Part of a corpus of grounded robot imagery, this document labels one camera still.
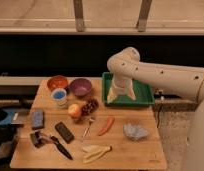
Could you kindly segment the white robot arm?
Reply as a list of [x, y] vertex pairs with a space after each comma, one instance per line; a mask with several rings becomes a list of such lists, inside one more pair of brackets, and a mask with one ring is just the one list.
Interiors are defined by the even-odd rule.
[[198, 103], [181, 171], [204, 171], [204, 68], [141, 62], [133, 47], [111, 56], [107, 68], [113, 74], [112, 93], [126, 94], [135, 79]]

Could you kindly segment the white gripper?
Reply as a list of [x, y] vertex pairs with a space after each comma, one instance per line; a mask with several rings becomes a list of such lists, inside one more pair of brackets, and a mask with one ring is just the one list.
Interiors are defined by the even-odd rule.
[[135, 93], [132, 89], [132, 80], [125, 77], [113, 76], [111, 90], [107, 96], [107, 102], [111, 103], [116, 99], [116, 94], [128, 94], [132, 100], [136, 100]]

